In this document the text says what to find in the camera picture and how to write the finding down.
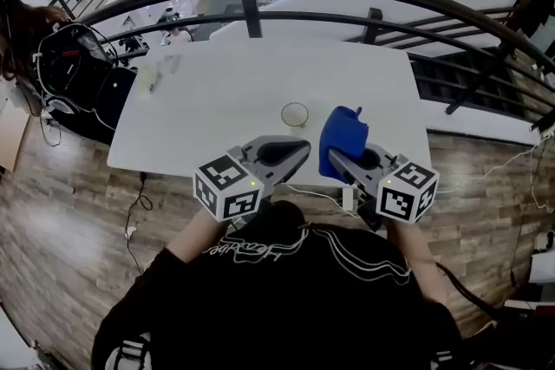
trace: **person standing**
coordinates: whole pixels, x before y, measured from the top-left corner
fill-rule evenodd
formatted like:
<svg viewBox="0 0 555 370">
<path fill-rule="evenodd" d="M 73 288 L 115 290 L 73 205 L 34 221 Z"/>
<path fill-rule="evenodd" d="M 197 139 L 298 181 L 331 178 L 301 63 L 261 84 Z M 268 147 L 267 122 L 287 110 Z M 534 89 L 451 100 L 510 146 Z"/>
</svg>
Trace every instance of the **person standing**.
<svg viewBox="0 0 555 370">
<path fill-rule="evenodd" d="M 526 18 L 523 20 L 522 31 L 532 37 L 540 24 L 545 25 L 549 16 L 555 16 L 553 4 L 555 0 L 531 0 L 526 9 Z"/>
</svg>

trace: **black cable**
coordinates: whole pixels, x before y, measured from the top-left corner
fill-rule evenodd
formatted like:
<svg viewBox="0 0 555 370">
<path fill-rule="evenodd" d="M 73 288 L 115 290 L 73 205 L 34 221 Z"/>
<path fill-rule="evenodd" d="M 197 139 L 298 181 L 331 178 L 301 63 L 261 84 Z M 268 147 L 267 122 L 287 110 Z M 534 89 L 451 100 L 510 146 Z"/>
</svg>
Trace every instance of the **black cable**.
<svg viewBox="0 0 555 370">
<path fill-rule="evenodd" d="M 443 271 L 449 278 L 449 281 L 454 285 L 454 287 L 461 293 L 466 299 L 468 299 L 476 307 L 480 308 L 484 313 L 489 315 L 492 319 L 498 320 L 500 318 L 500 311 L 494 306 L 488 304 L 486 301 L 480 299 L 477 295 L 468 290 L 462 283 L 456 278 L 456 276 L 448 269 L 445 265 L 440 263 L 435 263 L 437 267 Z"/>
<path fill-rule="evenodd" d="M 42 138 L 44 139 L 44 142 L 46 143 L 46 145 L 52 146 L 53 148 L 55 146 L 61 145 L 62 144 L 62 126 L 58 123 L 58 129 L 60 130 L 60 137 L 59 137 L 58 141 L 55 144 L 53 144 L 48 139 L 46 139 L 46 134 L 44 133 L 44 126 L 42 125 L 42 117 L 39 116 L 38 119 L 39 119 L 39 122 L 41 122 Z"/>
<path fill-rule="evenodd" d="M 96 29 L 95 27 L 92 27 L 92 26 L 90 26 L 90 25 L 84 25 L 84 26 L 87 27 L 87 28 L 89 28 L 89 29 L 91 29 L 91 30 L 93 30 L 93 31 L 95 31 L 95 32 L 97 32 L 98 34 L 100 34 L 101 37 L 110 45 L 110 47 L 112 47 L 112 49 L 113 49 L 114 52 L 115 52 L 115 66 L 116 66 L 116 67 L 119 67 L 119 66 L 120 66 L 120 57 L 118 56 L 118 52 L 115 50 L 115 47 L 114 47 L 114 45 L 112 44 L 112 42 L 111 42 L 111 41 L 109 42 L 108 39 L 106 38 L 106 36 L 103 35 L 103 34 L 102 34 L 98 29 Z"/>
<path fill-rule="evenodd" d="M 538 159 L 538 164 L 536 165 L 536 171 L 534 173 L 534 176 L 532 178 L 532 182 L 530 184 L 530 191 L 528 192 L 528 196 L 526 198 L 526 205 L 524 207 L 524 210 L 522 211 L 522 218 L 520 219 L 520 224 L 519 224 L 519 234 L 517 235 L 517 242 L 514 245 L 514 251 L 513 251 L 513 259 L 511 261 L 511 285 L 513 286 L 514 289 L 517 288 L 517 280 L 516 277 L 514 276 L 514 271 L 513 271 L 513 267 L 514 267 L 514 261 L 516 260 L 516 256 L 517 256 L 517 249 L 519 247 L 519 242 L 520 242 L 520 236 L 522 234 L 522 225 L 524 224 L 524 220 L 526 218 L 526 212 L 528 211 L 528 205 L 530 204 L 530 197 L 532 196 L 532 189 L 534 187 L 534 183 L 536 182 L 536 179 L 538 178 L 538 170 L 539 170 L 539 166 L 541 164 L 541 160 L 544 157 L 544 152 L 545 152 L 545 147 L 547 146 L 547 144 L 545 143 L 544 146 L 541 149 L 541 154 L 539 155 L 539 159 Z"/>
<path fill-rule="evenodd" d="M 140 269 L 139 263 L 137 262 L 137 258 L 135 257 L 135 255 L 131 251 L 131 248 L 129 247 L 129 236 L 127 235 L 127 228 L 129 227 L 129 219 L 131 219 L 131 211 L 137 204 L 140 204 L 142 208 L 144 208 L 146 211 L 151 211 L 153 209 L 153 202 L 147 196 L 142 194 L 143 191 L 145 190 L 145 180 L 147 180 L 147 175 L 142 172 L 140 174 L 139 196 L 137 196 L 137 199 L 135 199 L 135 201 L 131 204 L 131 206 L 129 207 L 129 210 L 127 211 L 127 221 L 125 223 L 125 231 L 124 231 L 125 238 L 127 239 L 127 251 L 135 261 L 135 265 L 137 266 L 137 270 L 139 271 L 140 275 L 142 275 L 142 271 Z"/>
<path fill-rule="evenodd" d="M 52 142 L 50 142 L 47 137 L 46 134 L 44 133 L 44 126 L 42 124 L 42 115 L 44 114 L 44 112 L 46 111 L 45 108 L 43 108 L 40 112 L 40 114 L 35 114 L 33 113 L 33 107 L 31 106 L 31 102 L 29 100 L 29 98 L 27 97 L 26 93 L 25 93 L 25 86 L 21 83 L 21 81 L 19 81 L 19 77 L 17 75 L 16 79 L 17 82 L 19 83 L 19 85 L 21 85 L 21 87 L 19 88 L 21 91 L 21 94 L 23 94 L 23 98 L 25 98 L 25 101 L 27 102 L 27 106 L 29 107 L 29 114 L 33 117 L 37 117 L 41 123 L 41 132 L 42 132 L 42 138 L 44 139 L 44 142 L 46 143 L 46 145 L 48 146 L 52 146 L 52 147 L 56 147 L 62 144 L 62 126 L 59 126 L 58 129 L 60 130 L 60 137 L 58 138 L 58 141 L 53 144 Z"/>
</svg>

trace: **cable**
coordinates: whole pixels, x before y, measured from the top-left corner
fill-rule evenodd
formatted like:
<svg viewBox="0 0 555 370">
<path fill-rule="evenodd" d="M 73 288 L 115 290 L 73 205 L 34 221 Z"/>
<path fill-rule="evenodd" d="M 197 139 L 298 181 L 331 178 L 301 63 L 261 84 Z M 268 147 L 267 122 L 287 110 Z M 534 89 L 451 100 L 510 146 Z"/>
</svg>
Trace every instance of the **cable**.
<svg viewBox="0 0 555 370">
<path fill-rule="evenodd" d="M 533 197 L 533 199 L 534 199 L 534 202 L 536 203 L 536 206 L 538 207 L 538 210 L 542 210 L 542 209 L 545 208 L 549 214 L 552 214 L 552 213 L 555 211 L 555 209 L 550 208 L 550 206 L 549 206 L 549 200 L 547 201 L 547 204 L 542 204 L 542 205 L 540 205 L 540 204 L 538 203 L 538 200 L 536 199 L 536 195 L 534 194 L 534 186 L 533 186 L 533 185 L 534 185 L 534 180 L 535 180 L 535 179 L 532 178 L 532 155 L 533 155 L 533 153 L 530 153 L 530 184 L 531 184 L 530 192 L 531 192 L 531 194 L 532 194 L 532 197 Z M 541 161 L 541 158 L 542 158 L 543 155 L 544 155 L 544 151 L 542 150 L 542 153 L 541 153 L 541 155 L 540 155 L 540 157 L 539 157 L 539 161 L 538 161 L 538 162 Z"/>
<path fill-rule="evenodd" d="M 139 196 L 137 196 L 137 199 L 135 199 L 135 201 L 131 204 L 131 206 L 129 207 L 129 210 L 127 211 L 127 221 L 125 223 L 125 231 L 124 231 L 125 238 L 127 239 L 127 251 L 135 261 L 135 265 L 137 266 L 137 270 L 139 271 L 140 275 L 142 275 L 142 270 L 140 269 L 139 263 L 137 262 L 137 258 L 135 257 L 135 255 L 131 251 L 131 248 L 129 247 L 130 236 L 127 235 L 127 228 L 129 227 L 129 219 L 131 219 L 131 211 L 137 204 L 140 204 L 142 208 L 144 208 L 146 211 L 151 211 L 153 209 L 153 202 L 147 196 L 142 194 L 143 191 L 145 190 L 146 180 L 147 180 L 147 175 L 142 172 L 140 174 Z"/>
<path fill-rule="evenodd" d="M 460 184 L 458 184 L 457 186 L 455 186 L 455 188 L 452 188 L 451 190 L 438 190 L 436 193 L 452 193 L 455 190 L 458 190 L 459 188 L 461 188 L 463 185 L 466 185 L 470 182 L 474 182 L 475 180 L 482 180 L 485 179 L 487 176 L 489 176 L 489 174 L 491 172 L 493 172 L 494 170 L 499 170 L 500 168 L 503 168 L 507 165 L 509 165 L 511 162 L 513 162 L 516 158 L 519 158 L 520 156 L 524 156 L 525 154 L 531 153 L 533 152 L 538 146 L 540 146 L 541 144 L 543 144 L 546 140 L 550 139 L 551 135 L 544 137 L 540 142 L 538 142 L 535 146 L 533 146 L 532 148 L 530 148 L 530 150 L 527 150 L 525 152 L 519 153 L 516 156 L 513 156 L 512 158 L 510 158 L 505 164 L 503 164 L 502 166 L 493 166 L 492 168 L 489 169 L 489 171 L 484 174 L 483 176 L 479 177 L 479 178 L 471 178 L 469 180 L 465 180 L 463 182 L 461 182 Z"/>
<path fill-rule="evenodd" d="M 114 50 L 114 53 L 115 53 L 115 66 L 118 67 L 118 66 L 120 65 L 120 57 L 118 56 L 118 52 L 115 50 L 115 47 L 114 47 L 114 45 L 112 44 L 112 42 L 111 42 L 111 41 L 109 42 L 108 39 L 106 38 L 106 36 L 103 35 L 98 29 L 96 29 L 96 28 L 94 28 L 94 27 L 92 27 L 92 26 L 90 26 L 90 25 L 84 25 L 84 24 L 82 24 L 82 25 L 83 25 L 85 28 L 88 28 L 88 29 L 90 29 L 91 31 L 94 31 L 94 32 L 100 34 L 101 37 L 102 37 L 107 43 L 109 43 L 110 47 L 112 47 L 112 49 Z"/>
<path fill-rule="evenodd" d="M 39 122 L 41 122 L 41 131 L 42 131 L 42 138 L 44 139 L 44 142 L 46 142 L 46 145 L 48 146 L 60 146 L 62 144 L 62 126 L 58 123 L 58 129 L 60 130 L 60 137 L 58 138 L 58 141 L 53 144 L 52 142 L 50 142 L 48 139 L 46 139 L 46 134 L 44 133 L 44 127 L 42 126 L 42 117 L 39 116 Z"/>
<path fill-rule="evenodd" d="M 440 269 L 441 271 L 443 271 L 443 273 L 447 275 L 449 281 L 451 281 L 451 283 L 459 291 L 459 293 L 463 295 L 466 299 L 468 299 L 472 304 L 480 308 L 484 313 L 486 313 L 496 321 L 501 317 L 500 311 L 498 309 L 488 304 L 486 301 L 480 299 L 477 295 L 468 290 L 445 265 L 441 265 L 440 263 L 435 263 L 435 265 L 437 265 L 438 269 Z"/>
<path fill-rule="evenodd" d="M 526 218 L 526 212 L 528 211 L 528 205 L 529 205 L 529 200 L 530 200 L 530 196 L 533 193 L 533 188 L 534 188 L 534 183 L 536 182 L 536 179 L 538 178 L 538 170 L 539 170 L 539 166 L 541 164 L 541 160 L 544 157 L 544 151 L 545 151 L 545 147 L 547 145 L 544 145 L 542 150 L 541 150 L 541 154 L 539 155 L 539 159 L 538 159 L 538 164 L 536 164 L 536 172 L 534 173 L 534 176 L 530 177 L 531 178 L 531 183 L 530 183 L 530 191 L 528 192 L 528 197 L 525 201 L 525 207 L 524 210 L 522 211 L 522 218 L 520 219 L 520 224 L 519 224 L 519 234 L 517 235 L 517 242 L 514 245 L 514 251 L 513 251 L 513 259 L 511 261 L 511 284 L 513 286 L 513 288 L 517 288 L 517 280 L 516 277 L 514 276 L 514 271 L 513 271 L 513 267 L 514 267 L 514 261 L 516 259 L 517 256 L 517 249 L 519 247 L 519 242 L 520 242 L 520 236 L 522 234 L 522 225 L 524 224 L 524 220 Z M 530 168 L 531 168 L 531 175 L 532 175 L 532 155 L 530 156 Z"/>
<path fill-rule="evenodd" d="M 347 213 L 349 216 L 354 217 L 355 219 L 360 219 L 360 216 L 354 215 L 353 213 L 345 210 L 340 204 L 337 203 L 337 201 L 335 199 L 333 199 L 331 196 L 326 196 L 325 194 L 320 194 L 320 193 L 316 193 L 313 191 L 306 191 L 306 190 L 298 190 L 297 188 L 295 188 L 292 185 L 289 184 L 285 184 L 285 186 L 288 186 L 289 188 L 291 188 L 293 191 L 296 191 L 297 193 L 302 193 L 302 194 L 312 194 L 314 196 L 319 196 L 320 198 L 326 198 L 329 199 L 331 202 L 333 202 L 335 205 L 337 205 L 337 207 L 343 212 L 343 213 Z"/>
</svg>

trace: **forearm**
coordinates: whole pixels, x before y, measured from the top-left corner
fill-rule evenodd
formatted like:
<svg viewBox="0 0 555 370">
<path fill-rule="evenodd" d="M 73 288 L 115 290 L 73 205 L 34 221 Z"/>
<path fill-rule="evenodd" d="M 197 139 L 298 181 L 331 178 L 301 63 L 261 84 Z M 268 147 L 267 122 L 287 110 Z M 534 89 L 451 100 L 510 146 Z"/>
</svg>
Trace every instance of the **forearm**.
<svg viewBox="0 0 555 370">
<path fill-rule="evenodd" d="M 217 222 L 204 208 L 169 243 L 167 249 L 184 263 L 190 263 L 215 245 L 225 234 L 227 224 Z"/>
<path fill-rule="evenodd" d="M 446 305 L 447 291 L 420 227 L 396 221 L 389 221 L 387 227 L 388 240 L 407 258 L 424 297 Z"/>
</svg>

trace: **railing post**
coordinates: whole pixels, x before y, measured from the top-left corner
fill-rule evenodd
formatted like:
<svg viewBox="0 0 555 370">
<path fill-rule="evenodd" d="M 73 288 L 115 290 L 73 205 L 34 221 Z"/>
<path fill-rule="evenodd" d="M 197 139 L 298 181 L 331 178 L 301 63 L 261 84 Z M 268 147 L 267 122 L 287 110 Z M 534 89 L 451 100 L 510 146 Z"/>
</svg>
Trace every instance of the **railing post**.
<svg viewBox="0 0 555 370">
<path fill-rule="evenodd" d="M 257 0 L 242 0 L 243 11 L 245 12 L 246 28 L 249 31 L 249 37 L 262 37 L 262 29 L 260 28 L 260 18 L 258 15 Z"/>
<path fill-rule="evenodd" d="M 540 133 L 543 133 L 547 128 L 555 123 L 555 108 L 538 120 L 535 124 L 530 127 L 530 131 L 534 131 L 536 128 Z"/>
<path fill-rule="evenodd" d="M 454 100 L 454 102 L 447 107 L 445 110 L 445 114 L 453 114 L 458 107 L 460 107 L 464 102 L 466 102 L 471 96 L 476 93 L 478 88 L 482 86 L 482 84 L 487 81 L 493 74 L 495 69 L 505 60 L 505 58 L 511 54 L 513 47 L 507 43 L 501 43 L 498 47 L 497 54 L 495 58 L 491 60 L 484 70 L 476 76 L 476 80 L 474 83 L 464 90 L 462 93 L 459 94 L 459 97 Z"/>
<path fill-rule="evenodd" d="M 370 12 L 368 13 L 368 19 L 374 20 L 383 20 L 383 13 L 382 10 L 377 8 L 370 8 Z M 366 45 L 373 45 L 375 43 L 375 38 L 378 35 L 378 31 L 380 29 L 376 26 L 369 25 L 364 30 L 364 36 L 362 37 L 362 43 Z"/>
<path fill-rule="evenodd" d="M 69 6 L 68 6 L 68 4 L 66 3 L 66 1 L 65 1 L 65 0 L 57 0 L 57 1 L 58 1 L 58 2 L 60 3 L 60 5 L 62 6 L 63 10 L 64 10 L 65 12 L 68 13 L 69 18 L 70 18 L 71 20 L 75 20 L 75 15 L 73 14 L 73 11 L 69 9 Z"/>
</svg>

